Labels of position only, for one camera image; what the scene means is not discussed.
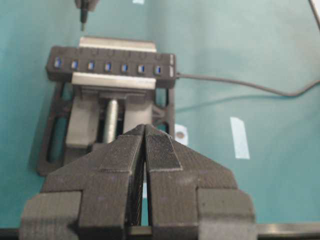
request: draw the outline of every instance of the white tape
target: white tape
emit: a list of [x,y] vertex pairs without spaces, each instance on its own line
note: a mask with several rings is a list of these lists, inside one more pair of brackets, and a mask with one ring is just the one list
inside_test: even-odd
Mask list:
[[244,121],[237,117],[230,117],[234,154],[236,159],[250,159],[246,127]]
[[143,197],[144,199],[148,198],[147,183],[146,183],[146,182],[143,183],[143,187],[142,187],[142,197]]
[[143,4],[145,4],[145,0],[132,0],[132,3],[133,4],[141,4],[141,5],[143,5]]
[[188,145],[188,129],[183,126],[183,125],[179,125],[179,124],[175,124],[174,125],[174,140],[176,140],[177,142],[183,144],[183,145]]

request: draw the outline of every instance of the blue usb port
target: blue usb port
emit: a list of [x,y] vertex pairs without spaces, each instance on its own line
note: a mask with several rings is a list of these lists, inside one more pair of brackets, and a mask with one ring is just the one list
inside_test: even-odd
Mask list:
[[144,74],[145,73],[145,66],[144,65],[139,65],[138,66],[138,73]]
[[156,75],[160,75],[161,74],[161,67],[160,66],[155,66],[154,72],[155,72]]
[[60,57],[56,57],[55,59],[54,59],[54,67],[56,68],[56,69],[59,69],[59,68],[61,68],[61,64],[62,64],[62,61],[61,61],[61,58]]
[[95,62],[94,61],[90,61],[88,63],[88,70],[93,71],[95,69]]
[[78,61],[77,60],[73,60],[71,63],[71,68],[73,70],[77,70],[78,69]]
[[110,63],[110,62],[108,62],[108,63],[106,63],[106,64],[104,65],[104,70],[105,70],[106,72],[111,72],[111,63]]
[[128,72],[128,65],[127,65],[127,64],[122,64],[122,66],[121,66],[121,72],[123,72],[123,73]]

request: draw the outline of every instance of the black cable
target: black cable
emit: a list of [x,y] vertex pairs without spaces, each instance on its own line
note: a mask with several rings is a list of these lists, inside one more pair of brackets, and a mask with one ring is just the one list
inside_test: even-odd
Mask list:
[[320,83],[320,80],[316,80],[316,81],[313,81],[313,82],[307,84],[306,86],[304,86],[302,89],[300,89],[298,91],[285,92],[285,91],[280,91],[280,90],[276,90],[276,89],[273,89],[273,88],[257,85],[257,84],[254,84],[254,83],[250,83],[250,82],[227,79],[227,78],[220,78],[220,77],[214,77],[214,76],[205,76],[205,75],[196,75],[196,74],[183,74],[183,73],[177,72],[176,77],[177,78],[184,78],[184,79],[196,79],[196,80],[205,80],[205,81],[213,81],[213,82],[221,82],[221,83],[228,83],[228,84],[243,85],[243,86],[247,86],[247,87],[250,87],[250,88],[259,89],[259,90],[262,90],[262,91],[265,91],[265,92],[269,92],[269,93],[272,93],[272,94],[277,94],[277,95],[280,95],[280,96],[284,96],[284,97],[298,97],[298,96],[304,94],[305,92],[307,92],[308,90],[310,90],[311,88],[313,88],[314,86],[316,86],[317,84]]

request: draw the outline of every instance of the teal table surface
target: teal table surface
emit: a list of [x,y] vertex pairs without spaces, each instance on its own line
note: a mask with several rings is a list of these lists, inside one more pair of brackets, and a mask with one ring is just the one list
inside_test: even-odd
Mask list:
[[[1,228],[19,226],[44,180],[35,165],[55,87],[45,72],[53,45],[77,46],[84,35],[154,41],[176,54],[181,73],[284,91],[320,78],[307,0],[101,0],[86,32],[79,18],[73,0],[1,0]],[[175,89],[188,146],[234,172],[258,223],[320,221],[320,86],[297,98],[192,79]],[[236,158],[231,117],[245,125],[249,159]]]

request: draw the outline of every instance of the cylindrical tool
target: cylindrical tool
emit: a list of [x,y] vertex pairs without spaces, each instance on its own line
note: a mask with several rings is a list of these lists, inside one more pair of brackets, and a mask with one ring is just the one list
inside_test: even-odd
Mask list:
[[105,110],[105,124],[103,131],[103,142],[111,143],[116,139],[118,122],[119,103],[116,99],[111,99]]
[[89,8],[89,0],[81,1],[81,13],[80,13],[80,22],[81,22],[81,31],[85,30],[85,24],[88,18],[88,9]]

